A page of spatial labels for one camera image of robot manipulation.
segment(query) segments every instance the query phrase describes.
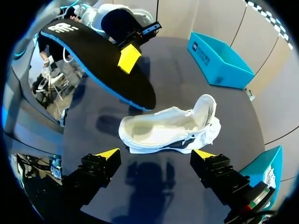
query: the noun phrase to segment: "white sneaker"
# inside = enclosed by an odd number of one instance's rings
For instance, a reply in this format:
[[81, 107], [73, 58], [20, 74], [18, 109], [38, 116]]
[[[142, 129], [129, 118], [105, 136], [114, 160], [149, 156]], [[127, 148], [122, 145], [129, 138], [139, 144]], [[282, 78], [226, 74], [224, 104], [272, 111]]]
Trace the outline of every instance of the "white sneaker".
[[221, 125], [214, 117], [215, 110], [214, 98], [205, 94], [187, 111], [174, 106], [154, 114], [124, 117], [119, 136], [133, 154], [163, 149], [191, 153], [193, 149], [212, 144], [218, 136]]

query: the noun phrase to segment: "insole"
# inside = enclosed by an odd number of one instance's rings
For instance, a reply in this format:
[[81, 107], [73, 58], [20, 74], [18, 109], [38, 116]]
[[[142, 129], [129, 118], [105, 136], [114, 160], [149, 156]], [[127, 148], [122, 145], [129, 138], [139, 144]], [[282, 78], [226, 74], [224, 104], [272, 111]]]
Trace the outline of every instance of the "insole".
[[41, 33], [65, 47], [96, 83], [121, 100], [146, 111], [155, 108], [154, 89], [138, 65], [130, 74], [123, 72], [117, 67], [121, 50], [89, 27], [70, 19], [57, 20]]
[[184, 134], [185, 130], [192, 130], [197, 127], [192, 118], [178, 120], [176, 125], [139, 121], [133, 126], [133, 140], [143, 144], [165, 143]]

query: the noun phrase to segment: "blue box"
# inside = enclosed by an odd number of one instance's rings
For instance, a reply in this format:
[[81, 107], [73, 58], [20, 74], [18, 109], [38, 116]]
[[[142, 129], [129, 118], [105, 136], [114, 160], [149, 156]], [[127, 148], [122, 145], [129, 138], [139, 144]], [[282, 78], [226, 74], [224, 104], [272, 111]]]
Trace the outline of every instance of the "blue box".
[[253, 71], [226, 43], [192, 32], [188, 50], [210, 85], [244, 89]]
[[271, 165], [274, 168], [276, 192], [270, 200], [270, 206], [264, 210], [270, 210], [278, 195], [280, 181], [282, 177], [283, 167], [283, 150], [282, 146], [277, 146], [273, 149], [261, 153], [252, 163], [240, 171], [243, 176], [250, 177], [250, 186], [256, 186], [260, 181], [264, 180], [266, 170]]

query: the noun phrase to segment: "table surface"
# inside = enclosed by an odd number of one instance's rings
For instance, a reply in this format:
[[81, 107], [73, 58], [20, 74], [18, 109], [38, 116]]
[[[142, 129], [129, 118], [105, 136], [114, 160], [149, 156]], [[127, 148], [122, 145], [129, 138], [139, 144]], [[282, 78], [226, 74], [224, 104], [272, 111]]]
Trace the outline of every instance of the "table surface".
[[[224, 154], [241, 170], [264, 151], [254, 108], [245, 91], [210, 86], [187, 50], [187, 40], [155, 37], [144, 44], [138, 64], [157, 96], [157, 112], [172, 106], [193, 108], [202, 94], [217, 103], [221, 131], [203, 148]], [[88, 153], [121, 149], [121, 166], [106, 189], [81, 210], [113, 224], [217, 224], [229, 212], [205, 189], [190, 166], [190, 154], [160, 151], [130, 154], [118, 137], [123, 117], [142, 111], [120, 101], [84, 77], [74, 93], [64, 128], [62, 166], [70, 174]]]

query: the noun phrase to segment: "checkered pattern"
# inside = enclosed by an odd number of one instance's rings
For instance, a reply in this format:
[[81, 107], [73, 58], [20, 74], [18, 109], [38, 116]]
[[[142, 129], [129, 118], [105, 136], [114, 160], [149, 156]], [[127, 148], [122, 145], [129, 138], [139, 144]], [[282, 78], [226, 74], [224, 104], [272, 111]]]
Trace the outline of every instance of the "checkered pattern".
[[287, 41], [290, 49], [293, 49], [293, 41], [291, 37], [289, 37], [289, 35], [286, 33], [286, 30], [281, 25], [279, 19], [274, 19], [272, 17], [272, 13], [263, 10], [262, 7], [260, 7], [258, 4], [248, 0], [244, 1], [247, 2], [248, 6], [251, 6], [254, 10], [258, 11], [263, 17], [265, 17], [265, 19], [274, 26], [275, 30], [279, 33], [278, 35], [283, 37]]

